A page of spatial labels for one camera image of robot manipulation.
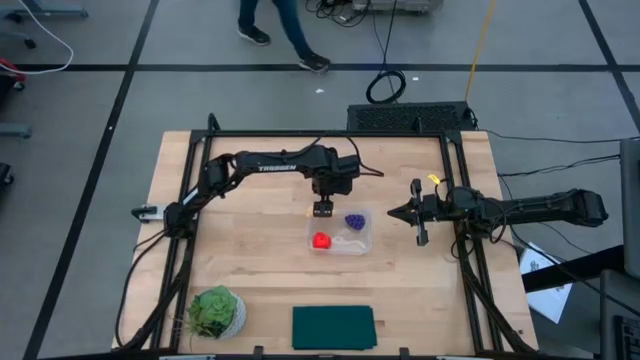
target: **dark green towel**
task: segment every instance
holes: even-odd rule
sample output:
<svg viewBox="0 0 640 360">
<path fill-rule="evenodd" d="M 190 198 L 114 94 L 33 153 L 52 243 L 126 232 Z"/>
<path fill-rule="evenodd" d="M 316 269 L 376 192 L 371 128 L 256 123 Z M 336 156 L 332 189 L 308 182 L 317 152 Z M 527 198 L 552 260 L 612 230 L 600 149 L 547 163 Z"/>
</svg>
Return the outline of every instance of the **dark green towel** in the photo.
<svg viewBox="0 0 640 360">
<path fill-rule="evenodd" d="M 365 350 L 378 345 L 370 306 L 296 306 L 295 350 Z"/>
</svg>

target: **gray floor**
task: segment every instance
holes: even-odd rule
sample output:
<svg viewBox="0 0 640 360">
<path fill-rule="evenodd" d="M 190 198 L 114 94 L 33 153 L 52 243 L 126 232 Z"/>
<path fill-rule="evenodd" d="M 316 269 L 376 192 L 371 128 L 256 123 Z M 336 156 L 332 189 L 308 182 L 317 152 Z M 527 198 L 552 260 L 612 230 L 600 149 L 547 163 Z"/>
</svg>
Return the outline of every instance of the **gray floor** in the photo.
<svg viewBox="0 0 640 360">
<path fill-rule="evenodd" d="M 74 64 L 126 64 L 149 0 L 85 0 L 85 20 L 47 20 L 45 25 L 76 51 Z M 12 3 L 7 0 L 0 3 Z M 273 44 L 252 47 L 235 35 L 237 0 L 161 0 L 141 64 L 291 64 L 294 53 L 277 12 L 260 4 L 258 25 Z M 621 64 L 640 63 L 634 0 L 591 0 L 609 45 Z M 389 61 L 469 64 L 489 0 L 446 0 L 426 17 L 397 19 Z M 377 15 L 386 29 L 388 15 Z M 342 29 L 301 9 L 313 47 L 336 63 L 377 63 L 381 54 L 371 18 Z M 0 41 L 0 54 L 15 63 L 63 62 L 65 49 L 31 22 L 4 21 L 22 29 L 39 47 Z M 498 0 L 487 33 L 483 64 L 605 64 L 577 1 Z M 80 242 L 45 338 L 41 357 L 107 351 L 124 276 L 139 225 L 129 210 L 143 203 L 160 137 L 167 130 L 202 128 L 215 112 L 225 129 L 341 129 L 349 104 L 366 103 L 375 75 L 336 71 L 138 72 L 133 78 L 98 182 Z M 468 73 L 407 72 L 402 102 L 461 100 Z M 640 74 L 624 74 L 640 93 Z M 29 140 L 1 139 L 0 161 L 14 166 L 16 183 L 0 202 L 0 347 L 7 359 L 22 357 L 53 269 L 69 231 L 98 143 L 122 80 L 122 72 L 64 72 L 32 76 L 12 94 L 2 121 L 28 122 Z M 378 96 L 388 89 L 382 84 Z M 626 137 L 638 130 L 607 72 L 476 74 L 470 105 L 482 128 L 507 135 L 574 139 Z M 616 145 L 524 143 L 492 139 L 500 172 L 517 172 L 587 157 L 614 154 Z M 602 194 L 610 220 L 597 229 L 555 224 L 575 244 L 598 251 L 621 243 L 619 166 L 616 162 L 550 175 L 509 180 L 515 196 L 572 187 Z M 540 226 L 522 226 L 523 237 L 550 253 L 582 255 Z M 553 338 L 553 333 L 538 334 Z M 545 349 L 557 350 L 543 341 Z"/>
</svg>

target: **black keyboard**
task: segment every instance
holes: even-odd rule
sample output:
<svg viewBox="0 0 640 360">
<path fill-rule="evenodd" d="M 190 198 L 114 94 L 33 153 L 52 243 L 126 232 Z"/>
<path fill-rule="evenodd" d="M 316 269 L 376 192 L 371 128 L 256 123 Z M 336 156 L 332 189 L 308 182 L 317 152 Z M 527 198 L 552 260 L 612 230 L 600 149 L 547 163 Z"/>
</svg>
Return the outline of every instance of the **black keyboard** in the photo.
<svg viewBox="0 0 640 360">
<path fill-rule="evenodd" d="M 465 102 L 351 105 L 349 130 L 446 131 L 473 130 Z"/>
<path fill-rule="evenodd" d="M 640 360 L 640 321 L 614 316 L 618 360 Z"/>
</svg>

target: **person's leg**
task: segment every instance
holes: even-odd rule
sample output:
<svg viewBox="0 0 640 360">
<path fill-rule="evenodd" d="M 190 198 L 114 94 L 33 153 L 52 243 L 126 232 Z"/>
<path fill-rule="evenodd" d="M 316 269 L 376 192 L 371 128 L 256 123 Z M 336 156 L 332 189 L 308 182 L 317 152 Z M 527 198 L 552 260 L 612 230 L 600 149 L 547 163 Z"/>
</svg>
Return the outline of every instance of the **person's leg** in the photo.
<svg viewBox="0 0 640 360">
<path fill-rule="evenodd" d="M 258 0 L 241 0 L 240 16 L 238 17 L 238 34 L 257 45 L 268 45 L 271 42 L 269 35 L 255 26 L 256 7 Z"/>
<path fill-rule="evenodd" d="M 284 32 L 300 58 L 300 66 L 314 72 L 326 71 L 331 62 L 315 54 L 309 47 L 298 18 L 297 0 L 273 0 L 273 3 L 280 13 Z"/>
<path fill-rule="evenodd" d="M 257 6 L 258 0 L 240 1 L 240 16 L 238 17 L 238 27 L 240 27 L 240 29 L 248 31 L 254 26 Z"/>
</svg>

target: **cable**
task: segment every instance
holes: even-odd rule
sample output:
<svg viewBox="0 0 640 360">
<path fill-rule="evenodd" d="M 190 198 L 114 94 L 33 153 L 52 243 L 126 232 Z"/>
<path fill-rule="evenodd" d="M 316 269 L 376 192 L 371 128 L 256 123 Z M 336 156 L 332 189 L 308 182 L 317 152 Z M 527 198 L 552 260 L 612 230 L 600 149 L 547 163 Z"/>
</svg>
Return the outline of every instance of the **cable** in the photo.
<svg viewBox="0 0 640 360">
<path fill-rule="evenodd" d="M 446 178 L 440 179 L 440 183 L 447 182 L 447 181 L 448 181 L 448 179 L 446 179 Z M 440 185 L 440 184 L 436 183 L 436 186 L 433 189 L 433 193 L 436 194 L 436 196 L 438 197 L 438 200 L 440 200 L 440 194 L 438 194 L 438 185 Z"/>
<path fill-rule="evenodd" d="M 513 198 L 513 194 L 511 193 L 511 189 L 509 188 L 509 185 L 507 184 L 507 182 L 502 179 L 502 183 L 505 185 L 507 192 L 509 193 L 509 197 Z M 578 276 L 574 275 L 573 273 L 571 273 L 569 270 L 567 270 L 564 266 L 562 266 L 562 263 L 559 263 L 558 261 L 554 260 L 553 258 L 551 258 L 549 255 L 545 254 L 544 252 L 534 248 L 533 246 L 529 245 L 528 242 L 526 242 L 524 239 L 522 239 L 522 237 L 520 237 L 520 235 L 518 234 L 518 232 L 516 231 L 516 229 L 513 228 L 513 226 L 509 226 L 511 228 L 511 232 L 513 233 L 513 237 L 518 240 L 522 245 L 524 245 L 525 247 L 527 247 L 528 249 L 538 253 L 540 256 L 544 257 L 545 259 L 551 261 L 552 263 L 556 264 L 556 267 L 558 268 L 558 270 L 560 270 L 562 273 L 564 273 L 565 275 L 569 276 L 570 278 L 572 278 L 574 281 L 576 282 L 580 282 L 582 284 L 584 284 L 586 287 L 590 288 L 591 290 L 597 292 L 600 295 L 604 295 L 609 301 L 623 307 L 624 309 L 626 309 L 627 311 L 633 313 L 636 316 L 640 316 L 640 312 L 635 310 L 634 308 L 630 307 L 629 305 L 623 303 L 622 301 L 607 295 L 607 294 L 603 294 L 600 289 L 596 288 L 595 286 L 589 284 L 585 279 L 581 279 Z"/>
<path fill-rule="evenodd" d="M 560 237 L 561 237 L 561 238 L 563 238 L 563 239 L 564 239 L 564 241 L 566 241 L 566 242 L 567 242 L 567 244 L 569 244 L 569 245 L 573 246 L 574 248 L 576 248 L 576 249 L 578 249 L 578 250 L 582 251 L 582 252 L 583 252 L 583 253 L 585 253 L 585 254 L 593 255 L 593 253 L 592 253 L 592 252 L 587 251 L 587 250 L 585 250 L 585 249 L 581 248 L 580 246 L 578 246 L 578 245 L 576 245 L 576 244 L 572 243 L 571 241 L 569 241 L 569 239 L 568 239 L 566 236 L 564 236 L 564 234 L 563 234 L 563 233 L 561 233 L 561 232 L 560 232 L 560 230 L 558 230 L 558 229 L 554 228 L 553 226 L 551 226 L 551 225 L 549 225 L 549 224 L 545 224 L 545 223 L 538 223 L 538 224 L 540 224 L 540 225 L 542 225 L 542 226 L 546 226 L 546 227 L 548 227 L 549 229 L 553 230 L 556 234 L 560 235 Z"/>
<path fill-rule="evenodd" d="M 489 23 L 491 23 L 491 17 L 493 17 L 493 8 L 496 5 L 496 0 L 491 0 L 491 4 L 489 5 L 489 12 L 487 13 L 487 17 L 484 19 L 484 24 L 482 25 L 482 32 L 480 33 L 480 39 L 478 40 L 478 46 L 476 47 L 476 53 L 473 56 L 473 62 L 471 63 L 471 72 L 469 72 L 469 80 L 467 81 L 467 90 L 464 93 L 464 101 L 469 101 L 469 94 L 471 94 L 471 86 L 473 85 L 473 78 L 476 74 L 476 64 L 478 63 L 478 59 L 480 58 L 480 53 L 482 53 L 482 48 L 484 47 L 484 38 L 487 34 L 487 29 L 489 28 Z"/>
<path fill-rule="evenodd" d="M 141 242 L 139 242 L 138 244 L 136 244 L 136 246 L 133 247 L 133 251 L 135 252 L 136 249 L 138 249 L 140 246 L 148 243 L 149 241 L 152 241 L 156 236 L 160 235 L 161 233 L 165 232 L 164 229 L 158 231 L 157 233 L 153 234 L 150 238 L 148 238 L 147 240 L 143 240 Z"/>
<path fill-rule="evenodd" d="M 22 7 L 24 7 L 24 9 L 27 11 L 27 13 L 29 13 L 29 15 L 31 16 L 31 18 L 33 19 L 33 21 L 35 21 L 35 23 L 42 29 L 44 30 L 44 32 L 46 32 L 47 34 L 49 34 L 49 36 L 51 36 L 52 38 L 54 38 L 56 41 L 58 41 L 60 44 L 64 45 L 64 47 L 66 47 L 69 50 L 69 60 L 67 60 L 67 63 L 64 64 L 63 66 L 56 68 L 56 69 L 48 69 L 48 70 L 42 70 L 42 71 L 20 71 L 20 70 L 14 70 L 11 68 L 6 67 L 5 65 L 0 63 L 0 68 L 3 68 L 4 70 L 7 70 L 9 72 L 12 72 L 14 74 L 22 74 L 22 75 L 42 75 L 42 74 L 47 74 L 47 73 L 53 73 L 53 72 L 58 72 L 58 71 L 62 71 L 64 69 L 66 69 L 67 67 L 69 67 L 69 65 L 71 64 L 71 61 L 73 61 L 73 56 L 74 56 L 74 52 L 73 49 L 71 48 L 71 46 L 67 45 L 66 42 L 62 41 L 59 37 L 55 36 L 51 31 L 47 30 L 47 28 L 45 28 L 42 24 L 40 24 L 40 21 L 38 21 L 38 19 L 36 19 L 36 17 L 33 15 L 33 13 L 31 12 L 31 9 L 29 9 L 29 7 L 27 5 L 25 5 L 24 2 L 22 2 L 22 0 L 18 0 L 20 2 L 20 5 L 22 5 Z"/>
<path fill-rule="evenodd" d="M 554 139 L 554 138 L 542 138 L 542 137 L 530 138 L 530 137 L 523 137 L 523 136 L 507 136 L 507 135 L 498 134 L 495 131 L 487 130 L 487 129 L 478 129 L 478 131 L 485 131 L 485 132 L 488 132 L 489 134 L 493 134 L 502 139 L 523 140 L 523 141 L 551 141 L 551 142 L 561 142 L 561 143 L 569 143 L 569 144 L 604 144 L 604 143 L 611 143 L 611 142 L 620 142 L 622 140 L 640 139 L 640 136 L 635 136 L 630 138 L 618 138 L 618 139 L 606 139 L 606 140 L 566 140 L 566 139 Z"/>
<path fill-rule="evenodd" d="M 367 7 L 369 6 L 369 4 L 371 3 L 371 1 L 369 0 L 367 2 Z M 376 39 L 378 40 L 378 45 L 380 45 L 380 49 L 382 50 L 382 64 L 380 64 L 380 71 L 378 72 L 378 75 L 376 75 L 376 77 L 373 79 L 373 81 L 369 84 L 369 86 L 367 87 L 367 92 L 366 92 L 366 97 L 367 97 L 367 101 L 370 104 L 391 104 L 393 102 L 397 103 L 398 99 L 402 96 L 402 94 L 404 94 L 404 91 L 407 88 L 407 80 L 404 76 L 404 73 L 402 71 L 399 70 L 388 70 L 387 68 L 387 52 L 389 51 L 389 41 L 391 40 L 391 33 L 393 30 L 393 23 L 395 21 L 395 17 L 396 17 L 396 9 L 397 9 L 397 5 L 398 5 L 398 0 L 394 0 L 393 2 L 393 10 L 391 12 L 391 21 L 389 22 L 389 31 L 387 32 L 387 42 L 385 44 L 384 49 L 382 48 L 382 41 L 380 40 L 380 36 L 378 35 L 378 28 L 377 28 L 377 24 L 376 24 L 376 16 L 375 13 L 371 12 L 372 16 L 373 16 L 373 29 L 374 29 L 374 33 L 376 35 Z M 395 91 L 393 89 L 393 83 L 391 82 L 391 77 L 396 77 L 400 80 L 400 88 L 398 89 L 398 91 Z M 386 99 L 383 100 L 375 100 L 372 96 L 371 96 L 371 92 L 373 91 L 373 88 L 378 84 L 378 82 L 384 78 L 387 78 L 389 80 L 389 86 L 391 87 L 391 91 L 393 92 L 392 95 Z"/>
<path fill-rule="evenodd" d="M 362 158 L 360 157 L 360 149 L 358 149 L 358 145 L 356 145 L 356 142 L 353 141 L 353 139 L 351 138 L 351 136 L 347 136 L 344 135 L 344 137 L 347 138 L 347 140 L 349 140 L 349 142 L 351 143 L 351 145 L 353 145 L 353 148 L 356 151 L 356 156 L 358 157 L 358 162 L 360 163 L 360 166 L 362 166 L 364 169 L 367 169 L 370 171 L 370 173 L 360 173 L 360 175 L 362 176 L 379 176 L 379 177 L 384 177 L 384 173 L 380 170 L 374 169 L 374 168 L 370 168 L 367 165 L 365 165 L 362 162 Z"/>
<path fill-rule="evenodd" d="M 456 260 L 460 260 L 460 256 L 459 254 L 456 255 L 453 252 L 454 247 L 458 244 L 459 239 L 456 239 L 453 241 L 453 243 L 451 244 L 451 247 L 449 248 L 449 252 L 451 253 L 451 256 L 453 256 L 454 259 Z M 467 257 L 469 257 L 469 255 L 471 255 L 476 249 L 476 243 L 475 242 L 471 242 L 471 248 L 467 251 Z"/>
<path fill-rule="evenodd" d="M 496 205 L 500 211 L 502 212 L 502 230 L 500 230 L 500 234 L 498 234 L 497 238 L 493 238 L 493 232 L 496 229 L 495 224 L 491 226 L 491 230 L 489 230 L 489 242 L 492 244 L 497 244 L 500 240 L 502 240 L 502 236 L 504 235 L 505 230 L 507 229 L 507 213 L 504 211 L 504 208 L 502 206 L 500 206 L 500 204 L 491 199 L 491 198 L 487 198 L 487 201 L 491 202 L 492 204 Z"/>
<path fill-rule="evenodd" d="M 318 0 L 315 9 L 309 8 L 311 0 L 307 0 L 305 8 L 310 13 L 315 13 L 318 19 L 329 19 L 343 28 L 354 28 L 362 23 L 364 18 L 369 13 L 371 1 L 367 2 L 366 7 L 361 12 L 355 12 L 348 18 L 342 16 L 344 8 L 351 2 L 349 0 L 334 0 L 329 2 L 328 0 Z M 350 24 L 353 20 L 358 19 L 356 23 Z"/>
<path fill-rule="evenodd" d="M 578 167 L 578 166 L 598 164 L 598 163 L 601 163 L 601 162 L 606 162 L 606 161 L 611 161 L 611 160 L 616 160 L 616 159 L 620 159 L 620 154 L 608 155 L 608 156 L 600 156 L 600 157 L 594 157 L 594 158 L 579 160 L 579 161 L 576 161 L 576 162 L 574 162 L 572 164 L 569 164 L 569 165 L 554 165 L 554 166 L 550 166 L 550 167 L 546 167 L 546 168 L 530 170 L 530 171 L 523 171 L 523 172 L 517 172 L 517 173 L 510 173 L 510 174 L 498 173 L 498 176 L 500 176 L 500 177 L 514 177 L 514 176 L 529 176 L 529 175 L 533 175 L 533 174 L 549 174 L 549 173 L 552 173 L 552 172 L 555 172 L 555 171 L 564 171 L 564 170 L 568 170 L 568 169 L 575 168 L 575 167 Z"/>
<path fill-rule="evenodd" d="M 140 255 L 133 261 L 133 264 L 129 268 L 129 272 L 127 273 L 127 277 L 124 280 L 124 289 L 122 290 L 122 297 L 120 298 L 120 305 L 118 306 L 118 314 L 117 314 L 117 317 L 116 317 L 116 329 L 115 329 L 116 342 L 118 343 L 118 346 L 120 346 L 120 347 L 124 346 L 123 343 L 122 343 L 122 339 L 120 337 L 120 318 L 122 317 L 122 310 L 124 308 L 124 303 L 125 303 L 125 301 L 127 299 L 127 291 L 129 290 L 129 282 L 131 280 L 131 275 L 133 274 L 133 271 L 135 270 L 135 268 L 138 265 L 138 263 L 140 262 L 140 260 L 142 260 L 142 258 L 149 251 L 151 251 L 151 249 L 153 249 L 156 245 L 158 245 L 160 240 L 162 240 L 164 238 L 164 234 L 165 234 L 165 230 L 156 233 L 155 235 L 153 235 L 149 239 L 144 240 L 144 241 L 142 241 L 140 243 L 140 244 L 147 243 L 147 242 L 155 239 L 155 241 L 153 241 L 151 243 L 151 245 L 149 245 L 146 249 L 144 249 L 140 253 Z"/>
</svg>

